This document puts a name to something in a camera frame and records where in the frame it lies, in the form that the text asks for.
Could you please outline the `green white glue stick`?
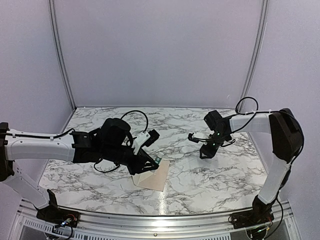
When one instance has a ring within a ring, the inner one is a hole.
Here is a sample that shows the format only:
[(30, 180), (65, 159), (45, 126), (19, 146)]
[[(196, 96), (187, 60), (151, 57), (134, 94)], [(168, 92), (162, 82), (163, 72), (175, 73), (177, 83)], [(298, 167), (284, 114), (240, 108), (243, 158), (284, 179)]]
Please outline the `green white glue stick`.
[(162, 161), (162, 157), (157, 156), (157, 157), (154, 159), (154, 161), (155, 161), (155, 163), (156, 163), (157, 165), (159, 165), (159, 164), (161, 163), (161, 161)]

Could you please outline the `cream envelope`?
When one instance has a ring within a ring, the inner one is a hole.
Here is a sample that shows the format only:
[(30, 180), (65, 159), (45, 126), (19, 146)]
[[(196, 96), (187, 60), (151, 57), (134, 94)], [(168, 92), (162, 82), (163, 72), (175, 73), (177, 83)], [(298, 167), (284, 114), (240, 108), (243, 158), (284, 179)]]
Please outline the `cream envelope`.
[(168, 176), (170, 162), (162, 160), (158, 169), (132, 176), (136, 187), (163, 192)]

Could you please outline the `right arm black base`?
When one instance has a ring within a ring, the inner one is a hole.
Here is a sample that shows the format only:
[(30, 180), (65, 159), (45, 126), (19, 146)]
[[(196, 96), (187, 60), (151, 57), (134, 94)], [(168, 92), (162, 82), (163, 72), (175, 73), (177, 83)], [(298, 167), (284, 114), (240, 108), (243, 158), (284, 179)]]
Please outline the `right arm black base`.
[(252, 227), (273, 221), (275, 218), (272, 206), (275, 202), (274, 199), (270, 203), (264, 203), (257, 195), (252, 202), (251, 210), (234, 212), (229, 216), (228, 221), (234, 229)]

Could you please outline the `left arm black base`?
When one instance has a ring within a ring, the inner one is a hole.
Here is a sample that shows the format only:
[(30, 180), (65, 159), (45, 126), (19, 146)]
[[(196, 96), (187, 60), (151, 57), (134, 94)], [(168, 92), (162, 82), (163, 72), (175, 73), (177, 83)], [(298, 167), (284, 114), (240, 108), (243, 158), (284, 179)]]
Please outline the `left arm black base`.
[(56, 225), (60, 225), (67, 219), (71, 219), (66, 225), (76, 228), (79, 222), (80, 213), (78, 211), (60, 208), (55, 194), (49, 189), (46, 191), (48, 193), (47, 205), (42, 208), (35, 207), (37, 210), (36, 217)]

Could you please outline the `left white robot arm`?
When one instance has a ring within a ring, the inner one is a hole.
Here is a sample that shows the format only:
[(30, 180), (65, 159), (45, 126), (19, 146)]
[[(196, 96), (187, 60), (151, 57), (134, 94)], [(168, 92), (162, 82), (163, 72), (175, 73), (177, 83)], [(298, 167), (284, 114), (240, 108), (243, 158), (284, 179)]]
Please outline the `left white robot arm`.
[(116, 166), (126, 166), (131, 175), (158, 169), (144, 150), (159, 139), (153, 129), (143, 131), (137, 137), (131, 134), (131, 126), (120, 118), (108, 118), (101, 127), (90, 132), (70, 129), (61, 134), (23, 133), (10, 129), (8, 123), (0, 124), (0, 180), (53, 223), (63, 219), (63, 211), (57, 207), (55, 195), (39, 186), (24, 174), (16, 160), (60, 160), (73, 164), (110, 161)]

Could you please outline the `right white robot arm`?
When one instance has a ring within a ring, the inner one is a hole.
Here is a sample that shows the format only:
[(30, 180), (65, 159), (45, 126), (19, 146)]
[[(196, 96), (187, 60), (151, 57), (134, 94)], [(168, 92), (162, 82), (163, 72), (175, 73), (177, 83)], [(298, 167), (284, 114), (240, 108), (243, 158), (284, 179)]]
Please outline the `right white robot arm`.
[(201, 159), (212, 159), (219, 148), (233, 143), (234, 133), (267, 133), (271, 136), (273, 161), (262, 189), (257, 195), (263, 205), (272, 204), (286, 184), (295, 159), (304, 146), (304, 134), (299, 122), (288, 108), (278, 111), (233, 114), (223, 117), (216, 110), (210, 111), (204, 121), (211, 134), (189, 134), (189, 139), (202, 142)]

